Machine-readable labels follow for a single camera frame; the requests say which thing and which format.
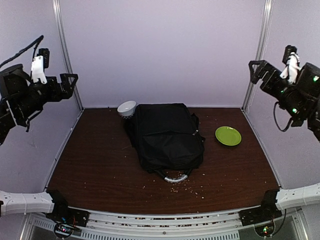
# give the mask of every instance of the metal corner post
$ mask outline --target metal corner post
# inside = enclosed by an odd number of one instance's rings
[[[265,0],[264,1],[264,11],[263,11],[263,17],[262,17],[262,23],[261,23],[261,30],[260,30],[260,37],[259,42],[255,54],[255,60],[262,60],[266,46],[268,41],[268,35],[271,25],[271,13],[273,9],[274,0]],[[248,109],[250,107],[250,102],[253,97],[253,92],[255,89],[255,85],[253,83],[249,83],[248,89],[245,94],[244,102],[242,105],[242,109],[245,113],[248,112]]]
[[[63,53],[64,65],[67,72],[69,74],[73,74],[70,56],[67,48],[67,41],[66,41],[66,36],[64,31],[62,15],[61,15],[60,0],[52,0],[52,4],[53,4],[54,18],[56,21],[56,26],[57,26],[59,37],[60,37],[60,44],[61,44],[62,53]],[[82,111],[84,107],[82,105],[77,86],[75,86],[74,88],[74,97],[79,110]]]

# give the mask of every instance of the dark wood tabletop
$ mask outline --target dark wood tabletop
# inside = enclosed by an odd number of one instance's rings
[[[114,108],[86,109],[59,159],[48,189],[71,207],[126,214],[185,214],[259,205],[277,189],[270,165],[238,108],[190,108],[206,138],[204,161],[186,181],[170,184],[142,170]],[[242,135],[237,146],[217,141],[218,127]],[[180,173],[169,171],[170,177]]]

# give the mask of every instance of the bowl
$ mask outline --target bowl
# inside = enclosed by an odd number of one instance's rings
[[[126,101],[118,106],[118,113],[124,119],[131,118],[136,110],[137,103],[135,101]]]

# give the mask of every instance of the white wall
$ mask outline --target white wall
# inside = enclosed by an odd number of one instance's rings
[[[59,74],[66,71],[51,0],[0,0],[0,26],[0,62],[44,35],[40,47],[50,49],[46,75],[59,78]],[[22,63],[29,73],[32,51],[1,70]],[[0,190],[14,193],[43,191],[50,167],[78,114],[74,99],[47,103],[43,112],[31,121],[29,133],[21,126],[13,128],[0,146]],[[22,220],[22,215],[2,216],[0,239],[16,239]]]
[[[240,107],[263,10],[263,0],[61,1],[83,105]]]
[[[320,1],[317,0],[275,1],[264,58],[283,69],[285,47],[294,45],[298,48],[302,66],[306,62],[320,66],[319,9]],[[275,98],[257,88],[249,118],[265,145],[282,187],[290,189],[319,183],[320,143],[307,129],[306,122],[302,127],[280,132],[273,118],[275,102]],[[290,118],[280,109],[276,115],[281,126],[285,126]],[[303,210],[313,239],[319,239],[320,205],[304,207]]]

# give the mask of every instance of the wire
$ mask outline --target wire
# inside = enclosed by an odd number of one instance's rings
[[[283,220],[282,220],[280,227],[278,228],[278,230],[275,233],[272,234],[272,236],[276,235],[281,230],[281,228],[285,224],[286,216],[287,216],[287,209],[284,210],[284,217],[283,217]]]
[[[289,128],[290,128],[290,124],[292,123],[292,118],[289,119],[286,127],[284,129],[281,129],[278,122],[277,122],[277,118],[276,118],[276,107],[277,105],[279,104],[279,102],[277,101],[275,104],[274,104],[274,107],[273,107],[273,118],[274,118],[274,122],[275,122],[275,125],[277,126],[277,128],[281,131],[281,132],[286,132]]]
[[[2,68],[4,65],[6,65],[7,63],[10,63],[11,61],[15,60],[16,58],[18,58],[21,54],[23,54],[24,52],[26,52],[27,50],[29,50],[30,48],[32,48],[33,45],[36,45],[34,50],[33,50],[33,57],[32,59],[35,57],[34,55],[36,54],[36,50],[37,47],[39,46],[40,42],[44,39],[44,36],[41,35],[40,37],[38,37],[36,40],[34,40],[32,43],[30,43],[28,46],[26,46],[25,48],[21,49],[18,53],[16,53],[14,56],[8,58],[7,60],[5,60],[4,62],[2,62],[0,64],[0,68]]]

